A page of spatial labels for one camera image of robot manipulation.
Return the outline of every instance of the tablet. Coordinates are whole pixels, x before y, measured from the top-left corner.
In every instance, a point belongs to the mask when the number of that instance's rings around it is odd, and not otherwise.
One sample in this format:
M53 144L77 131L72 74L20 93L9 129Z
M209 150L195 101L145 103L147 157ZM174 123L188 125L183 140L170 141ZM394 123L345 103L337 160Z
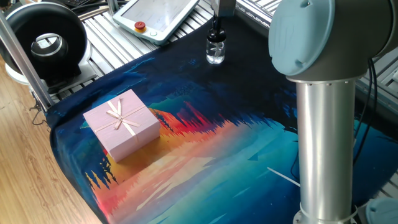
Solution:
M163 44L199 0L130 0L113 16L121 27L154 44Z

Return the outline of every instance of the light blue robot cap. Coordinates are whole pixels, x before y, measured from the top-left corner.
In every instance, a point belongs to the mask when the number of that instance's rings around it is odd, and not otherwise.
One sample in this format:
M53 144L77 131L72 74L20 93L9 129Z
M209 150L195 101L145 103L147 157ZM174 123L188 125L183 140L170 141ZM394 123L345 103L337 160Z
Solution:
M269 30L269 54L284 75L298 75L319 57L335 18L335 0L283 0Z

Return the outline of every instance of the colorful painted mat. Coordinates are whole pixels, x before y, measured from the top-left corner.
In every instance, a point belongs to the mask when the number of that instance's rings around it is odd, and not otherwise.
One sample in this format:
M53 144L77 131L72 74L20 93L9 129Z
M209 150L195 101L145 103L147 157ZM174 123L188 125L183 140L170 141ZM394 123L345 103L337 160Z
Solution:
M226 60L208 64L209 27L111 72L48 112L54 156L101 221L292 223L299 188L267 167L291 177L295 84L273 68L267 39L237 17L223 23ZM117 164L82 114L129 89L161 121L161 137ZM397 127L377 118L354 168L355 203L370 199L398 169L397 140Z

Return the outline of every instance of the white cable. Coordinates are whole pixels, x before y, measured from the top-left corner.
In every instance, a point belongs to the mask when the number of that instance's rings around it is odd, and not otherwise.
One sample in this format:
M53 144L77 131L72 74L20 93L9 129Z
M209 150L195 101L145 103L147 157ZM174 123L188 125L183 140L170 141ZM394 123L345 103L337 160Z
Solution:
M354 217L356 216L356 214L358 213L358 207L355 206L355 212L352 213L349 217L347 217L347 218L345 218L345 219L342 219L342 220L338 220L338 221L328 221L328 220L321 220L321 219L318 219L318 218L311 217L310 214L308 214L308 213L303 209L303 207L301 206L301 202L300 202L300 210L301 210L301 213L302 213L303 215L305 215L307 218L309 218L309 219L311 219L311 220L313 220L313 221L316 221L316 222L318 222L318 223L325 223L325 224L344 224L344 222L350 221L350 220L351 220L352 218L354 218Z
M300 184L297 183L296 181L294 181L294 180L292 180L292 179L286 177L285 175L281 174L280 172L277 172L277 171L275 171L275 170L273 170L273 169L271 169L271 168L269 168L269 167L267 167L267 168L268 168L270 171L272 171L273 173L275 173L276 175L281 176L281 177L283 177L284 179L286 179L286 180L290 181L291 183L293 183L293 184L297 185L298 187L300 187Z

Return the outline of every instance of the wooden floor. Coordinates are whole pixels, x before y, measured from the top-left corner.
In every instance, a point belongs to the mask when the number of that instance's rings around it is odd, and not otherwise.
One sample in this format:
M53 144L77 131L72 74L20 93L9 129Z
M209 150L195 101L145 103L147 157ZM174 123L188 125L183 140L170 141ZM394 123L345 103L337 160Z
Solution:
M0 223L100 223L61 172L47 126L32 124L34 105L0 58Z

